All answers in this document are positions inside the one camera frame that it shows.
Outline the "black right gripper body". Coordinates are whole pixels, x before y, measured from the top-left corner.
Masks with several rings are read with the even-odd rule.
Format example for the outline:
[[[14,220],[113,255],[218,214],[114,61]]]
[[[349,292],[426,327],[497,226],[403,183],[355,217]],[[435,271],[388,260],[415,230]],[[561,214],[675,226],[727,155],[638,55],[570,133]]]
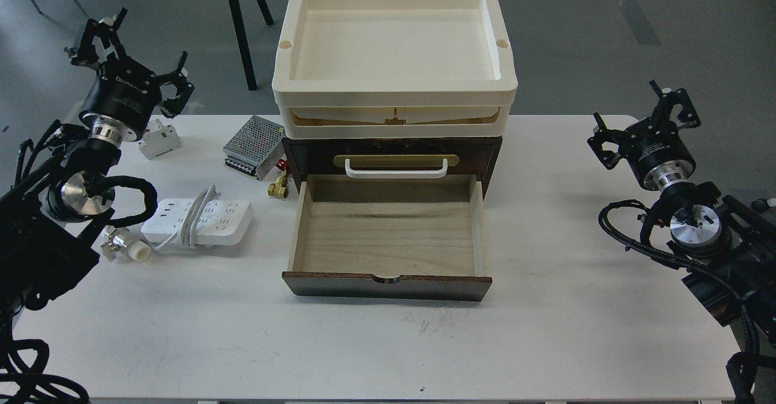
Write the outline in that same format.
[[[667,182],[658,180],[654,170],[663,164],[668,170],[678,170],[684,178],[689,178],[697,166],[695,159],[682,142],[679,128],[671,120],[657,125],[649,125],[641,120],[626,128],[630,138],[628,149],[624,150],[624,159],[637,178],[638,185],[647,190],[662,189]]]

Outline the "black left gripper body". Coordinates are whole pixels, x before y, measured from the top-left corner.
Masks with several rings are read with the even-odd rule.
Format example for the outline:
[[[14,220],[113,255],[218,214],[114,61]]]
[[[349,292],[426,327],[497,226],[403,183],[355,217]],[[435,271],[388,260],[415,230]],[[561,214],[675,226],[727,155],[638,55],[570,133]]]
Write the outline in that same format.
[[[153,71],[132,58],[107,58],[99,66],[95,82],[79,113],[91,127],[98,119],[111,119],[124,125],[125,141],[138,141],[161,100]]]

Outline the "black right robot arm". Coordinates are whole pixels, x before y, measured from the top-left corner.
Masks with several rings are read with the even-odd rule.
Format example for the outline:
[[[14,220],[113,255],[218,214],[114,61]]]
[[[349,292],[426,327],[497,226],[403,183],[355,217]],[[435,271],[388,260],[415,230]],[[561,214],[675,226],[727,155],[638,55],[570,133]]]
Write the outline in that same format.
[[[695,159],[679,136],[701,119],[685,89],[649,83],[658,101],[652,113],[626,129],[608,128],[594,114],[587,140],[602,166],[627,161],[638,185],[660,192],[651,207],[630,199],[609,203],[598,214],[607,235],[654,262],[686,269],[685,287],[721,326],[740,320],[744,348],[732,355],[726,372],[736,403],[753,403],[759,368],[774,369],[760,352],[759,334],[774,344],[774,225],[762,216],[774,200],[747,206],[723,196],[712,182],[695,184]]]

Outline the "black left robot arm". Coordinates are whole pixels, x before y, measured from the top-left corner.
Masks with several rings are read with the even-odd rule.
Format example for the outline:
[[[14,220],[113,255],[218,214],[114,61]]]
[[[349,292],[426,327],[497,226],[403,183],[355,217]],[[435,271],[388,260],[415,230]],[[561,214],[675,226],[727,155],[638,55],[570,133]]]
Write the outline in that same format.
[[[158,74],[131,58],[118,31],[127,14],[89,19],[66,53],[70,63],[95,71],[79,113],[80,124],[53,122],[39,141],[19,148],[13,186],[2,197],[2,382],[17,386],[7,403],[88,403],[75,381],[45,373],[50,350],[40,338],[12,335],[23,310],[38,311],[72,290],[98,263],[92,249],[106,227],[143,223],[155,214],[158,194],[144,178],[109,169],[120,146],[144,136],[156,108],[174,118],[194,85],[186,51],[172,72]]]

